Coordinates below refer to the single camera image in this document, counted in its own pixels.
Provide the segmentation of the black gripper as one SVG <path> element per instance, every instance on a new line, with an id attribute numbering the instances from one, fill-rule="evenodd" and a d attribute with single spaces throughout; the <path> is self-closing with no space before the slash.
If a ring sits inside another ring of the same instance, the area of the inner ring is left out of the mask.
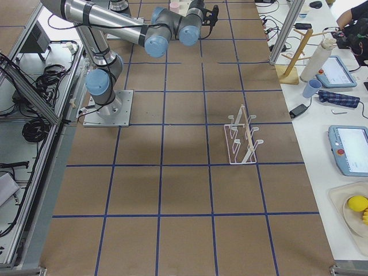
<path id="1" fill-rule="evenodd" d="M 212 10 L 203 8 L 202 13 L 204 15 L 204 19 L 202 21 L 203 26 L 215 26 L 218 21 L 219 15 L 219 6 L 214 5 Z"/>

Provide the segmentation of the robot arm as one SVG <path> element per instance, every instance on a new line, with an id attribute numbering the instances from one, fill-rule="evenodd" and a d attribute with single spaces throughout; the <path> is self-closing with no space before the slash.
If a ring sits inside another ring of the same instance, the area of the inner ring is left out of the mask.
<path id="1" fill-rule="evenodd" d="M 201 28 L 213 28 L 219 8 L 209 10 L 203 1 L 192 1 L 185 16 L 163 7 L 156 7 L 150 24 L 130 17 L 127 1 L 111 1 L 104 8 L 93 1 L 42 1 L 53 15 L 74 24 L 83 45 L 90 51 L 96 68 L 86 77 L 86 87 L 101 117 L 117 114 L 122 102 L 114 85 L 122 72 L 123 60 L 112 51 L 106 34 L 137 44 L 153 57 L 160 58 L 169 42 L 178 39 L 185 46 L 193 46 L 201 39 Z"/>

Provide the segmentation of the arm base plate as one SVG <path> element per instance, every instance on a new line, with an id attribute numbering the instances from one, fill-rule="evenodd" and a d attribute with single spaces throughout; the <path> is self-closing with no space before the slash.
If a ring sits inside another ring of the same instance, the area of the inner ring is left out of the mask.
<path id="1" fill-rule="evenodd" d="M 128 127 L 133 101 L 133 90 L 115 91 L 115 100 L 98 112 L 95 108 L 84 116 L 84 127 Z"/>

